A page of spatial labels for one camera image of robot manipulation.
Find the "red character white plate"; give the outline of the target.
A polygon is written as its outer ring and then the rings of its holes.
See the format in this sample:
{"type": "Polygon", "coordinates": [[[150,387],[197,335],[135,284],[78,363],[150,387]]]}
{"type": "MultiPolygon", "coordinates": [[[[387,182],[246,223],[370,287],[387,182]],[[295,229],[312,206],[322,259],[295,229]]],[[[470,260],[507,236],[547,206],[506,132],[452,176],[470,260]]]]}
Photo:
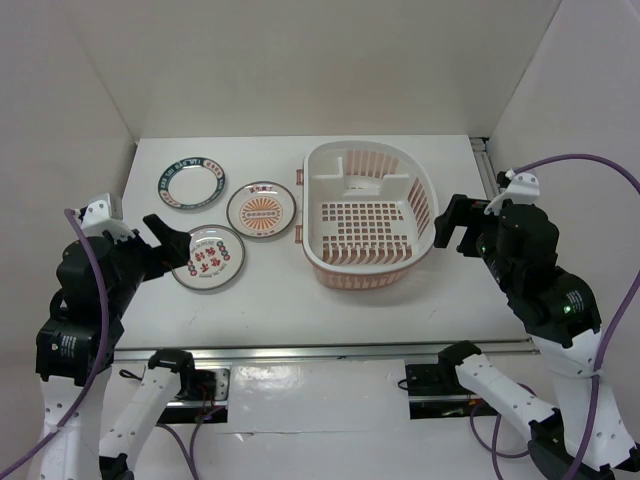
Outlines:
{"type": "Polygon", "coordinates": [[[234,280],[246,259],[239,235],[222,225],[202,225],[189,234],[189,261],[172,271],[173,278],[197,292],[213,291],[234,280]]]}

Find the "green rimmed white plate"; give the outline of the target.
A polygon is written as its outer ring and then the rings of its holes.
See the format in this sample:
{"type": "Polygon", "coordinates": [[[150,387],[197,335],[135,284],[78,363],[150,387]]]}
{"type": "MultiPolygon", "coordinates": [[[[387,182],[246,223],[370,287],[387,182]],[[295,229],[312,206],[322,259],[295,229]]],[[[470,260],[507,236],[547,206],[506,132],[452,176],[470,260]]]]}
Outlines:
{"type": "Polygon", "coordinates": [[[169,207],[198,210],[215,202],[226,185],[224,169],[206,157],[187,157],[173,162],[160,175],[157,192],[169,207]]]}

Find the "orange sunburst plate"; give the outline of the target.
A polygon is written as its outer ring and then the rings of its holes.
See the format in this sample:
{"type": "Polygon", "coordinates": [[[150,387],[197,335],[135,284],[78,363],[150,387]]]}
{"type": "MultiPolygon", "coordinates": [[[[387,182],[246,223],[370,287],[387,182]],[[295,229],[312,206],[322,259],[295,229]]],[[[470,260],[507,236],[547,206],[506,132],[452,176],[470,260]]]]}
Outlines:
{"type": "Polygon", "coordinates": [[[284,232],[297,215],[296,200],[289,189],[271,181],[240,187],[226,208],[230,226],[240,235],[267,239],[284,232]]]}

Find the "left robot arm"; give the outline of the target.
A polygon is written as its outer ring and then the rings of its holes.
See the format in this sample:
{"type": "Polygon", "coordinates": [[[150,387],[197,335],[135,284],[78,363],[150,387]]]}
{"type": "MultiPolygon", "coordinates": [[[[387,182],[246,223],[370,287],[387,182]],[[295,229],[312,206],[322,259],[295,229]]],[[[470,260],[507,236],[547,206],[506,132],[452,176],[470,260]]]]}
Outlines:
{"type": "Polygon", "coordinates": [[[43,479],[131,479],[141,450],[167,403],[196,390],[192,354],[156,351],[139,387],[116,424],[101,431],[106,386],[122,319],[139,286],[186,265],[191,238],[157,215],[144,217],[158,240],[137,230],[117,232],[107,220],[88,235],[89,216],[65,213],[77,239],[56,270],[60,288],[36,336],[36,368],[45,401],[40,476],[43,479]]]}

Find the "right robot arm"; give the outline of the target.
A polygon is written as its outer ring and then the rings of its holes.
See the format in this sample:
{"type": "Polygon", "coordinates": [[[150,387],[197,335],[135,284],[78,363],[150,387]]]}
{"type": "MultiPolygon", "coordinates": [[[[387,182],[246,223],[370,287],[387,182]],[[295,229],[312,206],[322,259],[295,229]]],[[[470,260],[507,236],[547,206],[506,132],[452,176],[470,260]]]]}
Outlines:
{"type": "Polygon", "coordinates": [[[454,230],[457,250],[481,259],[507,305],[545,358],[556,404],[550,404],[491,366],[469,341],[438,355],[441,388],[480,396],[525,439],[547,479],[611,479],[639,470],[639,444],[621,419],[601,369],[605,336],[595,295],[578,276],[557,266],[558,228],[534,205],[508,202],[498,215],[486,200],[454,195],[435,220],[437,248],[454,230]]]}

